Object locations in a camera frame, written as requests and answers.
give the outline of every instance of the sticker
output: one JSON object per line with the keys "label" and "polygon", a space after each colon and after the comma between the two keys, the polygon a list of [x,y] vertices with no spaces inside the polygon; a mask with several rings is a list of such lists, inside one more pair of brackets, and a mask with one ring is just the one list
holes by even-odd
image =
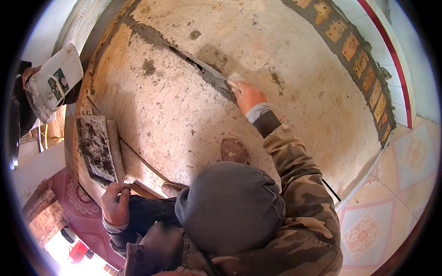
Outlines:
{"label": "sticker", "polygon": [[[66,92],[69,90],[69,85],[61,68],[59,68],[54,73],[54,77],[57,78],[58,82],[61,85],[61,88],[63,89],[63,94],[66,95]],[[54,94],[55,98],[57,98],[57,101],[59,101],[63,97],[63,95],[60,93],[56,81],[54,79],[48,79],[48,83],[49,86],[51,87],[52,93]]]}

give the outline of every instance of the white bucket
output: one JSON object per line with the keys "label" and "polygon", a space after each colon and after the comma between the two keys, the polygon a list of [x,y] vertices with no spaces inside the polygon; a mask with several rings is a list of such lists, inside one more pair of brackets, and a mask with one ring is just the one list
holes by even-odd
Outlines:
{"label": "white bucket", "polygon": [[46,123],[83,75],[78,52],[69,43],[43,64],[26,84],[26,96],[35,115]]}

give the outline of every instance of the brown shoe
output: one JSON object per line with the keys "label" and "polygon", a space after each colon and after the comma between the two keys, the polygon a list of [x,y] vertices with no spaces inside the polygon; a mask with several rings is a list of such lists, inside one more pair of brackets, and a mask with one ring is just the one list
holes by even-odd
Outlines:
{"label": "brown shoe", "polygon": [[250,165],[250,156],[238,137],[228,136],[221,142],[222,161]]}
{"label": "brown shoe", "polygon": [[187,188],[184,184],[176,184],[164,182],[161,185],[161,191],[168,197],[176,197],[184,188]]}

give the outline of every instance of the camouflage jacket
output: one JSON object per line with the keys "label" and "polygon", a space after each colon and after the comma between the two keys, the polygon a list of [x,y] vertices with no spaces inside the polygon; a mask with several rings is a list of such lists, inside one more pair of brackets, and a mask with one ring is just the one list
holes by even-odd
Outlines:
{"label": "camouflage jacket", "polygon": [[[253,125],[264,137],[264,149],[281,177],[286,218],[264,248],[229,256],[211,255],[210,259],[222,275],[338,275],[343,262],[339,221],[319,167],[273,112],[264,113]],[[177,271],[217,274],[186,235],[184,243],[183,263]],[[141,248],[127,244],[125,276],[142,275],[142,264],[135,256]]]}

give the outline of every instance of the right hand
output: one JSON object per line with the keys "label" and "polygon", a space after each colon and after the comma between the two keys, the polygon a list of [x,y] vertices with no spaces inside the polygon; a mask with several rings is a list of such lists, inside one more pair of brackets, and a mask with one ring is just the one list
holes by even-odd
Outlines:
{"label": "right hand", "polygon": [[101,196],[101,208],[106,221],[115,226],[129,223],[129,197],[130,184],[111,183],[106,192]]}
{"label": "right hand", "polygon": [[266,94],[250,83],[241,80],[238,80],[236,83],[241,90],[232,87],[232,91],[235,94],[236,102],[244,115],[256,104],[260,102],[268,102]]}
{"label": "right hand", "polygon": [[23,89],[26,89],[26,82],[30,78],[30,76],[34,75],[38,71],[40,71],[41,66],[38,66],[36,68],[28,67],[23,71],[22,74],[22,83],[23,83]]}

